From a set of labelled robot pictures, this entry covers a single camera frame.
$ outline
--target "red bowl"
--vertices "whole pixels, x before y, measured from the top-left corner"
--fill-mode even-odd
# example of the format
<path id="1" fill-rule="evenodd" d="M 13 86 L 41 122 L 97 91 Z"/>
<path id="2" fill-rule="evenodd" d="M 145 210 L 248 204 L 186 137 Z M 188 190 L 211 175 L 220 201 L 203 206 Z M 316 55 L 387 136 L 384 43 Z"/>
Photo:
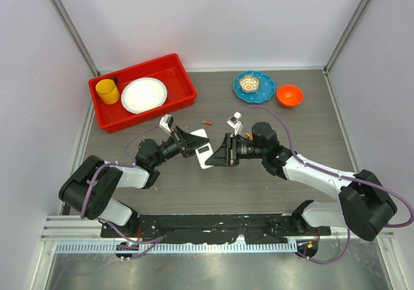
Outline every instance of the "red bowl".
<path id="1" fill-rule="evenodd" d="M 293 85 L 283 85 L 279 87 L 276 96 L 279 103 L 284 107 L 296 107 L 303 100 L 302 91 Z"/>

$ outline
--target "white wall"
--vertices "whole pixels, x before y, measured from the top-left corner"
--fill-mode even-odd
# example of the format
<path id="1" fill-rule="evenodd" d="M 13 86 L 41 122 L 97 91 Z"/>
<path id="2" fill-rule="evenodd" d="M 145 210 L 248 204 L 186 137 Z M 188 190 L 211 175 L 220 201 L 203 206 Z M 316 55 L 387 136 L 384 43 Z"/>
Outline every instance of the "white wall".
<path id="1" fill-rule="evenodd" d="M 27 289 L 69 173 L 91 73 L 49 0 L 0 0 L 0 284 Z"/>
<path id="2" fill-rule="evenodd" d="M 99 70 L 323 66 L 359 0 L 62 0 Z"/>
<path id="3" fill-rule="evenodd" d="M 373 0 L 332 70 L 359 163 L 414 205 L 414 0 Z M 399 205 L 393 222 L 408 218 Z M 396 229 L 414 267 L 414 226 Z"/>

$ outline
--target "tabletop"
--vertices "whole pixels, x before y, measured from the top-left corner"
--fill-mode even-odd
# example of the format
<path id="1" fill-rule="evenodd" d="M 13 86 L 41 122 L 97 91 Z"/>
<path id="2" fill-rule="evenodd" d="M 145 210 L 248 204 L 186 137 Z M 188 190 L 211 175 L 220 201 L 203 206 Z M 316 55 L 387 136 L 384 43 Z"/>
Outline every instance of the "tabletop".
<path id="1" fill-rule="evenodd" d="M 265 71 L 276 83 L 298 86 L 303 91 L 302 103 L 285 108 L 275 98 L 263 105 L 281 116 L 292 132 L 298 153 L 312 161 L 352 171 L 351 160 L 321 70 Z M 194 72 L 190 78 L 197 90 L 195 103 L 171 112 L 174 125 L 187 132 L 204 128 L 213 150 L 231 132 L 227 119 L 247 103 L 236 97 L 232 85 L 239 72 Z M 85 157 L 97 155 L 106 161 L 131 162 L 124 153 L 125 145 L 140 132 L 156 126 L 161 117 L 109 134 L 93 122 Z M 213 125 L 203 124 L 203 120 Z M 253 108 L 243 114 L 244 132 L 251 132 L 256 122 L 268 122 L 276 130 L 281 144 L 288 146 L 285 130 L 269 113 Z M 148 133 L 158 143 L 166 134 L 157 129 Z M 135 155 L 138 139 L 129 147 Z M 271 176 L 259 159 L 241 160 L 237 167 L 214 167 L 202 170 L 196 157 L 184 159 L 180 155 L 157 168 L 160 177 L 147 190 L 117 189 L 114 198 L 141 214 L 233 214 L 292 212 L 306 199 L 333 201 L 309 186 Z"/>

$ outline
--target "metal frame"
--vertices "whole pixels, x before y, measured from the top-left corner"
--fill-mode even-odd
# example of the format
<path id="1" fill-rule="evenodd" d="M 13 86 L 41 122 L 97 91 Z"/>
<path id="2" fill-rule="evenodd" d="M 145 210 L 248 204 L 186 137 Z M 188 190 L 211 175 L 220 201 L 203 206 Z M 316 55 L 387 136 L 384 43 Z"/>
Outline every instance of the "metal frame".
<path id="1" fill-rule="evenodd" d="M 57 14 L 62 20 L 62 23 L 67 28 L 71 38 L 73 39 L 75 45 L 79 49 L 80 54 L 82 55 L 83 59 L 87 63 L 88 67 L 90 68 L 91 72 L 94 76 L 99 76 L 100 72 L 96 68 L 91 55 L 89 54 L 85 44 L 83 43 L 74 23 L 72 22 L 71 18 L 69 17 L 65 7 L 61 0 L 50 0 L 53 4 Z M 340 127 L 343 133 L 343 137 L 345 139 L 345 143 L 347 145 L 347 149 L 349 151 L 349 155 L 351 158 L 351 162 L 353 164 L 354 170 L 358 171 L 359 160 L 353 151 L 352 142 L 349 139 L 346 123 L 343 120 L 343 116 L 341 114 L 340 106 L 338 103 L 338 99 L 336 97 L 336 93 L 334 87 L 332 86 L 332 80 L 329 74 L 329 71 L 332 69 L 335 61 L 338 59 L 342 49 L 344 48 L 345 44 L 351 37 L 352 33 L 354 32 L 358 22 L 363 17 L 363 14 L 367 7 L 369 6 L 371 0 L 361 0 L 356 7 L 356 10 L 353 13 L 351 20 L 349 21 L 348 25 L 346 26 L 344 32 L 341 35 L 340 40 L 338 41 L 335 49 L 332 52 L 331 57 L 327 65 L 323 68 L 325 80 L 327 82 L 328 90 L 331 94 L 332 102 L 334 104 L 334 108 L 340 123 Z M 274 67 L 268 68 L 268 70 L 298 70 L 298 69 L 321 69 L 322 67 L 300 67 L 300 68 L 290 68 L 290 67 Z M 192 69 L 191 72 L 200 71 L 201 69 Z M 240 71 L 241 69 L 203 69 L 203 71 Z M 89 136 L 89 132 L 91 129 L 91 124 L 93 121 L 93 106 L 92 102 L 89 104 L 89 108 L 87 111 L 87 115 L 85 117 L 85 123 L 83 125 L 83 131 L 80 134 L 78 140 L 78 148 L 76 150 L 76 154 L 74 156 L 74 164 L 72 167 L 73 172 L 79 165 L 82 163 L 83 155 L 85 152 L 85 147 L 87 143 L 87 139 Z M 81 220 L 78 216 L 49 216 L 45 223 L 45 228 L 43 230 L 41 236 L 41 256 L 39 257 L 38 266 L 36 273 L 34 275 L 34 279 L 32 282 L 32 290 L 44 290 L 47 278 L 49 276 L 50 270 L 52 267 L 52 261 L 54 257 L 54 253 L 59 241 L 102 241 L 102 240 L 114 240 L 114 239 L 103 239 L 100 237 L 100 227 L 101 224 L 97 221 L 85 221 Z M 309 237 L 300 237 L 300 239 L 311 239 L 312 236 Z M 332 229 L 332 236 L 322 236 L 321 239 L 332 239 L 332 238 L 346 238 L 346 231 L 344 229 Z M 393 233 L 389 230 L 386 232 L 381 233 L 378 236 L 378 245 L 380 246 L 380 250 L 384 261 L 386 263 L 386 268 L 391 280 L 391 283 L 395 289 L 411 289 L 412 285 L 409 285 L 409 280 L 404 278 L 405 273 L 409 272 L 406 267 L 404 267 L 401 256 L 401 249 L 398 247 L 398 243 L 396 242 Z"/>
<path id="2" fill-rule="evenodd" d="M 85 44 L 83 43 L 82 38 L 80 37 L 78 31 L 76 30 L 76 27 L 72 19 L 69 17 L 65 7 L 63 6 L 62 1 L 61 0 L 50 0 L 50 2 L 55 8 L 56 13 L 59 15 L 62 23 L 65 25 L 69 35 L 73 39 L 73 42 L 75 43 L 76 47 L 79 49 L 80 54 L 82 55 L 88 67 L 90 68 L 92 74 L 94 76 L 99 76 L 99 71 L 96 68 L 95 63 L 93 62 L 93 59 L 91 55 L 89 54 Z"/>
<path id="3" fill-rule="evenodd" d="M 334 51 L 332 52 L 331 57 L 328 60 L 328 63 L 325 67 L 325 71 L 329 73 L 329 71 L 332 69 L 336 59 L 339 57 L 343 47 L 347 43 L 349 37 L 354 32 L 356 26 L 358 25 L 358 22 L 361 20 L 362 16 L 364 15 L 365 11 L 367 10 L 367 7 L 369 6 L 371 0 L 361 0 L 356 7 L 351 20 L 348 22 L 348 25 L 346 26 L 345 30 L 342 32 L 342 35 L 336 44 L 336 47 Z"/>

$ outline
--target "blue plate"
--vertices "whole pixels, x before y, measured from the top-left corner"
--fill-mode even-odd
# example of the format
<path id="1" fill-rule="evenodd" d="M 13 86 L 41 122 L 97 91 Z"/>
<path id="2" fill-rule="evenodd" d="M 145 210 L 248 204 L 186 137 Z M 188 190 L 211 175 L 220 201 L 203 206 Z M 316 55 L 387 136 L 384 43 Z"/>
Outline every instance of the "blue plate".
<path id="1" fill-rule="evenodd" d="M 245 75 L 248 74 L 260 79 L 259 89 L 254 93 L 245 93 L 239 85 L 240 79 L 244 78 Z M 262 102 L 270 100 L 273 97 L 276 91 L 276 85 L 272 78 L 265 73 L 259 71 L 246 71 L 240 73 L 237 75 L 237 78 L 234 79 L 233 90 L 237 97 L 244 100 L 248 104 L 261 104 Z"/>

